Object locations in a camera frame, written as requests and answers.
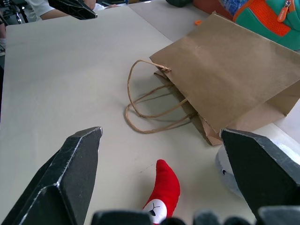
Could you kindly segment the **white round object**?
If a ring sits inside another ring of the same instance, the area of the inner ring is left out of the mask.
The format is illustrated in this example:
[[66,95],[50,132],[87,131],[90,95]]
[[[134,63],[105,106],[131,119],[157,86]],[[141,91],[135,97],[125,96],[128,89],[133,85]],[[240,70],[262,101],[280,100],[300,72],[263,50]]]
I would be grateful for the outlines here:
[[[276,144],[290,159],[300,165],[300,154],[294,151],[289,146],[275,140],[271,141]],[[224,145],[221,145],[215,157],[215,165],[219,170],[219,174],[224,185],[235,195],[244,199],[233,174],[231,164],[229,162],[228,155],[226,153]]]

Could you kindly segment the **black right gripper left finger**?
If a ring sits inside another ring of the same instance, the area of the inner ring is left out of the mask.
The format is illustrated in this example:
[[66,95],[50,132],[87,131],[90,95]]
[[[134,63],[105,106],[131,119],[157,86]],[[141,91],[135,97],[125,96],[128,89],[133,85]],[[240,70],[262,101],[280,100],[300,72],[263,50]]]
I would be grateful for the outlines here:
[[101,127],[69,136],[36,172],[1,225],[84,225],[92,197]]

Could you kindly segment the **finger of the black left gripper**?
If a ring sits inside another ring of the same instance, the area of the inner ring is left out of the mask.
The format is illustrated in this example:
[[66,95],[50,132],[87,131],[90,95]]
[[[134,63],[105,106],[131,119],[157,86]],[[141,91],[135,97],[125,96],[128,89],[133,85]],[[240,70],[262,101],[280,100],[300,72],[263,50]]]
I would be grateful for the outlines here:
[[98,15],[83,0],[48,0],[51,7],[79,20],[96,19]]

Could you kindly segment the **red plush chili toy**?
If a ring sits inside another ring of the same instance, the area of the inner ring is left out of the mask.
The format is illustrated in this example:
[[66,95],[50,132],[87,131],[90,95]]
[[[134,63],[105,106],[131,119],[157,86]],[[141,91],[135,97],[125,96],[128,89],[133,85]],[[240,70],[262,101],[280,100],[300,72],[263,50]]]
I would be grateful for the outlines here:
[[173,216],[180,197],[180,183],[166,161],[156,162],[156,178],[153,191],[143,207],[154,225]]

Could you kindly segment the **dark green round object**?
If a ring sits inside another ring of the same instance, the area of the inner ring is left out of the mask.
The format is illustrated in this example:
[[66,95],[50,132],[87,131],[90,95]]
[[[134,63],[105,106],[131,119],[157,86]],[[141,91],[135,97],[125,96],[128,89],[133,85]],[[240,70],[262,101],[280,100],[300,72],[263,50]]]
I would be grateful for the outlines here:
[[188,4],[191,4],[193,2],[193,0],[166,0],[166,2],[172,6],[182,8]]

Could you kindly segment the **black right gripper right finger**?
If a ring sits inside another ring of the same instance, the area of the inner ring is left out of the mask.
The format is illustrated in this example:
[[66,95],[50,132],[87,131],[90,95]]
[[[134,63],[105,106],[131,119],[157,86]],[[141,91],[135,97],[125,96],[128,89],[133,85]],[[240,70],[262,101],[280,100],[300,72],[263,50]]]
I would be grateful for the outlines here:
[[222,129],[220,137],[256,225],[300,225],[300,154],[251,132]]

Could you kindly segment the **green and orange backpack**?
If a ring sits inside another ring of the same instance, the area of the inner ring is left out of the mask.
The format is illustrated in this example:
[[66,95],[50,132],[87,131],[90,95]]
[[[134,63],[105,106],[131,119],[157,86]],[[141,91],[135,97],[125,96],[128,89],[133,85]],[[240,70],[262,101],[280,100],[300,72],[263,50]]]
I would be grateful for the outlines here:
[[233,21],[291,50],[300,51],[300,0],[219,0]]

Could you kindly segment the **person in white shirt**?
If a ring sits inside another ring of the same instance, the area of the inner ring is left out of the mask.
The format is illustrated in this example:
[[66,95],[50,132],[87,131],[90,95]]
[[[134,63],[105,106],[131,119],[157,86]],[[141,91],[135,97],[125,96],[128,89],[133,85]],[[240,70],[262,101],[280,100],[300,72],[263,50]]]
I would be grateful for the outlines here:
[[51,7],[48,3],[48,0],[25,1],[27,5],[24,11],[29,22],[37,22],[40,20],[48,20],[68,16],[68,14]]

